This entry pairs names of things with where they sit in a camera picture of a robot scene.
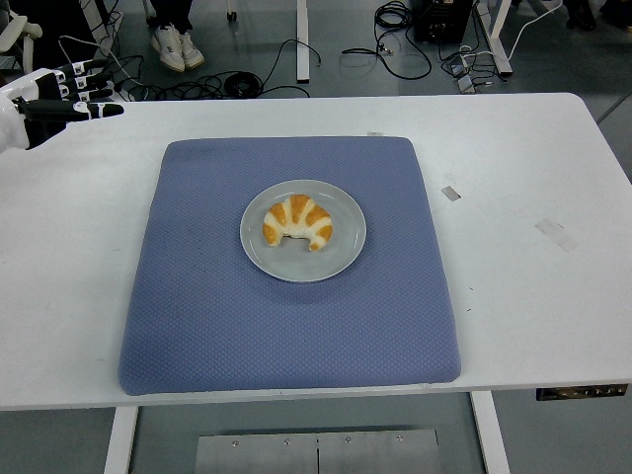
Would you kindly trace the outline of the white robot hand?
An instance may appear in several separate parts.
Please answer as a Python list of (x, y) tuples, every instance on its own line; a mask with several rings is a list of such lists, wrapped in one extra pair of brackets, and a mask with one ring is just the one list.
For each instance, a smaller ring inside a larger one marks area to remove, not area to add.
[(119, 116), (102, 59), (40, 68), (1, 88), (1, 150), (36, 148), (71, 122)]

